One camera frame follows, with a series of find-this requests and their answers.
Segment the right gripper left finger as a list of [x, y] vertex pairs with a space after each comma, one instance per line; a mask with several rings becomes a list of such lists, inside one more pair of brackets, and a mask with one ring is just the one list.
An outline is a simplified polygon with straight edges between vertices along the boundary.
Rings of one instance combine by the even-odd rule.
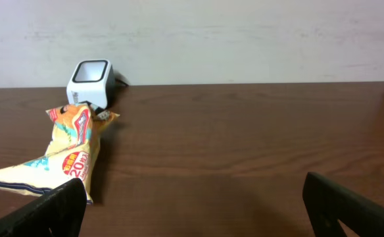
[[78, 236], [87, 198], [73, 178], [0, 219], [0, 236]]

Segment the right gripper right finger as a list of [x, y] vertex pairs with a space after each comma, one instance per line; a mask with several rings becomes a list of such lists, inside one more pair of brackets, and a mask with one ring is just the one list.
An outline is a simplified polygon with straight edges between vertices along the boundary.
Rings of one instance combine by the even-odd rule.
[[302, 198], [316, 236], [384, 236], [384, 207], [316, 173], [308, 172]]

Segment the yellow snack bag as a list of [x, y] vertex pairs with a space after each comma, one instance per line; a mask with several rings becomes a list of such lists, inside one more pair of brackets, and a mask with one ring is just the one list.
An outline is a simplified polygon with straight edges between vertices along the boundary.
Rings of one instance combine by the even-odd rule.
[[91, 177], [101, 148], [102, 133], [119, 114], [90, 103], [68, 104], [46, 111], [54, 123], [43, 156], [0, 169], [0, 189], [25, 196], [41, 196], [79, 178], [88, 204]]

